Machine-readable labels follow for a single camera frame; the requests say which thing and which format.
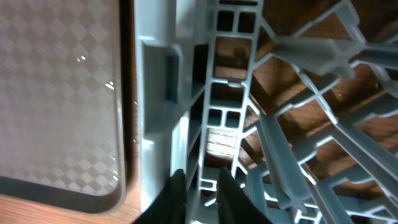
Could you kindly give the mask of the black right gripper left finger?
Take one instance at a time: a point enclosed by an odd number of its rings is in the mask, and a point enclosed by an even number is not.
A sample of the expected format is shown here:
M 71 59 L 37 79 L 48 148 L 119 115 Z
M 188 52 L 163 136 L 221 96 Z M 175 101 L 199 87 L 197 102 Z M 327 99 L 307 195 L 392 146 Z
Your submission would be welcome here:
M 183 169 L 169 177 L 156 199 L 132 224 L 184 224 L 187 209 Z

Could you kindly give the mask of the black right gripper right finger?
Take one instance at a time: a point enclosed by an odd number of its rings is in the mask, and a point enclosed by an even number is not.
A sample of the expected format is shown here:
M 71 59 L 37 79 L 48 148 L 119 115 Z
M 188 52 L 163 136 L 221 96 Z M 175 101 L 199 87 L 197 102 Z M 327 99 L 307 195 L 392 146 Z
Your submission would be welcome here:
M 252 204 L 225 167 L 220 169 L 217 202 L 219 224 L 272 224 Z

